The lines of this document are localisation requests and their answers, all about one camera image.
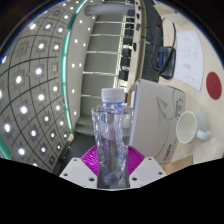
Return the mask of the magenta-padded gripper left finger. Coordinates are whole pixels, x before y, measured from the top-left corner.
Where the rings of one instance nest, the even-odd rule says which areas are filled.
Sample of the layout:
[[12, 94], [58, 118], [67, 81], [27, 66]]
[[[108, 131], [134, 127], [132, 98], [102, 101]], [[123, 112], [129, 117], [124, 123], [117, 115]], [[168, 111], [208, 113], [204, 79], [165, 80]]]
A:
[[96, 189], [99, 170], [97, 147], [93, 146], [80, 158], [73, 157], [61, 172], [60, 177], [81, 187]]

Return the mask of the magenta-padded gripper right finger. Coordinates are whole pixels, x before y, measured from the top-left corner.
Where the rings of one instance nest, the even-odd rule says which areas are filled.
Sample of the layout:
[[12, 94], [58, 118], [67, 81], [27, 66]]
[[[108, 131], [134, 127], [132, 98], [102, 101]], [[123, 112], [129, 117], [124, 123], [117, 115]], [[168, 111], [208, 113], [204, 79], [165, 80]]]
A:
[[128, 147], [126, 168], [131, 188], [143, 187], [166, 176], [153, 157], [143, 156], [132, 146]]

